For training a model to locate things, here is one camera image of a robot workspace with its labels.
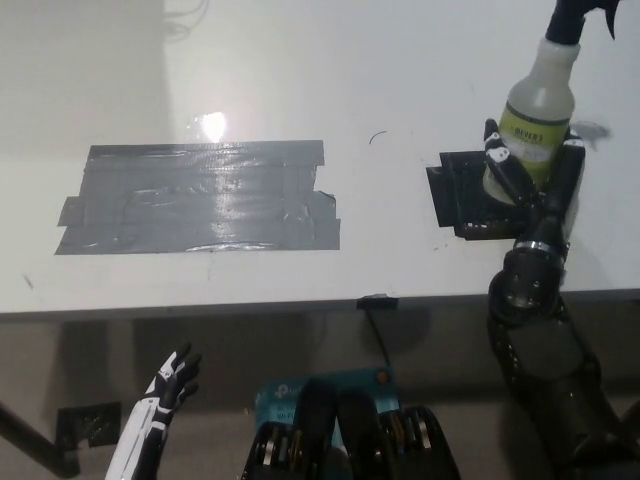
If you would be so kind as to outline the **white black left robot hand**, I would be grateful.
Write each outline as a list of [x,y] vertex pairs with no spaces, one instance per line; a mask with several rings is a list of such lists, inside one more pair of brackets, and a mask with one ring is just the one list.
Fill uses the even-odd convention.
[[155,479],[172,420],[198,390],[202,356],[185,343],[155,373],[134,405],[106,473],[108,479]]

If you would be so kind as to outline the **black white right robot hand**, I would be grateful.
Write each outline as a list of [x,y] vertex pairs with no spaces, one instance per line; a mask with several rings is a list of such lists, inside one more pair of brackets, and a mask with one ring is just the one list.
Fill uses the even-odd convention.
[[517,207],[529,208],[527,226],[517,241],[543,244],[565,253],[585,167],[582,137],[573,129],[567,130],[541,189],[536,188],[531,175],[507,148],[493,119],[485,122],[484,151],[489,172],[509,200]]

